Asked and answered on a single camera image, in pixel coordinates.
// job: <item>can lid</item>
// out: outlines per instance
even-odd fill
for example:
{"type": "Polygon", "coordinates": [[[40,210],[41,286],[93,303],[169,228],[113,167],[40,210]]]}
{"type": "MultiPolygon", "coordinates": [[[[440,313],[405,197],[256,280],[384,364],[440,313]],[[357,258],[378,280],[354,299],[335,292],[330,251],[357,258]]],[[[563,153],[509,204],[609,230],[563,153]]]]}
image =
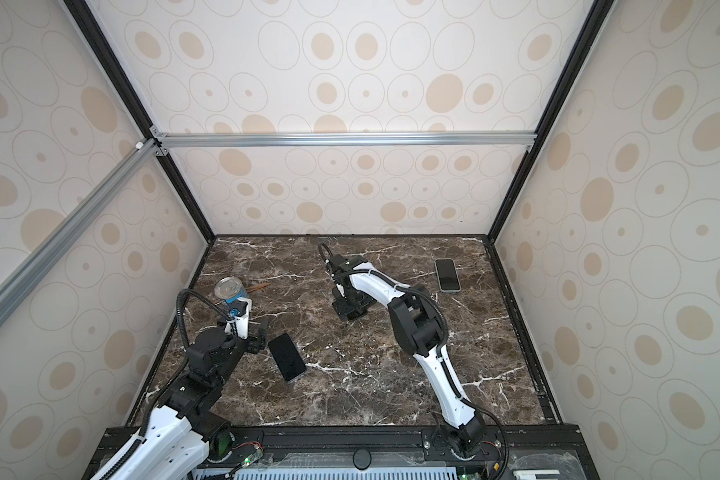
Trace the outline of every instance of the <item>can lid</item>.
{"type": "Polygon", "coordinates": [[[241,290],[242,282],[240,279],[235,276],[228,276],[219,280],[216,286],[213,287],[213,295],[219,300],[229,300],[237,296],[241,290]]]}

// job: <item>wall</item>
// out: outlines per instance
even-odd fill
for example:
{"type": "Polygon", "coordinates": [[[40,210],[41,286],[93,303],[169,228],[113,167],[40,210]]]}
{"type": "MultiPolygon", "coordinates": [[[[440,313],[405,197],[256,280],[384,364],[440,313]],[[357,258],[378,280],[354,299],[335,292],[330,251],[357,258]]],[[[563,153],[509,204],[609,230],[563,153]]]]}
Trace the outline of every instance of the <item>wall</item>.
{"type": "Polygon", "coordinates": [[[96,0],[163,131],[533,130],[583,0],[96,0]]]}
{"type": "Polygon", "coordinates": [[[483,234],[523,145],[175,148],[217,234],[483,234]]]}
{"type": "Polygon", "coordinates": [[[148,160],[0,328],[0,480],[77,479],[122,425],[205,241],[148,160]]]}
{"type": "Polygon", "coordinates": [[[604,479],[720,478],[720,1],[622,2],[498,240],[604,479]]]}
{"type": "Polygon", "coordinates": [[[56,3],[0,2],[0,284],[141,138],[56,3]]]}

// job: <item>brown marble surface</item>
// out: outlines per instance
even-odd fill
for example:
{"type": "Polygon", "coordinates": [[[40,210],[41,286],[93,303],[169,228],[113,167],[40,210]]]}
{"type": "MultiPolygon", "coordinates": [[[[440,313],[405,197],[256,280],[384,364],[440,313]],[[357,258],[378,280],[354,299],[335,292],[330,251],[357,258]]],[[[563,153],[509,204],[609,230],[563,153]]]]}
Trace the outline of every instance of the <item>brown marble surface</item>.
{"type": "MultiPolygon", "coordinates": [[[[438,400],[421,367],[394,340],[386,308],[375,304],[355,322],[336,316],[333,284],[317,252],[320,241],[347,258],[363,254],[396,280],[425,285],[448,319],[448,352],[469,397],[503,422],[543,422],[480,239],[431,236],[217,239],[196,290],[212,298],[214,284],[230,275],[246,286],[271,282],[250,294],[252,321],[268,317],[270,339],[288,332],[308,369],[286,383],[268,350],[246,354],[214,405],[215,413],[239,426],[434,423],[438,400]],[[461,293],[438,291],[435,258],[454,259],[461,293]]],[[[211,313],[199,301],[188,303],[190,340],[199,329],[215,325],[211,313]]],[[[180,360],[181,340],[175,332],[150,392],[180,360]]]]}

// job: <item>black smartphone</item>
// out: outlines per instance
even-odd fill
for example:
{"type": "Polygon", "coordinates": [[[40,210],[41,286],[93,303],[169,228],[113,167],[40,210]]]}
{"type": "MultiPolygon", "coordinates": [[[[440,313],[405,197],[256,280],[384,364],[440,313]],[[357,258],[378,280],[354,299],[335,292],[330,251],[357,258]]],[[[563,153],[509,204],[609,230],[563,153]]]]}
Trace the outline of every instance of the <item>black smartphone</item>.
{"type": "Polygon", "coordinates": [[[434,261],[434,271],[438,274],[438,284],[443,293],[461,292],[461,283],[456,275],[456,264],[450,258],[438,258],[434,261]]]}
{"type": "Polygon", "coordinates": [[[298,354],[296,345],[293,344],[288,333],[283,333],[276,339],[270,340],[269,351],[286,382],[290,382],[307,371],[307,366],[304,365],[304,360],[298,354]]]}

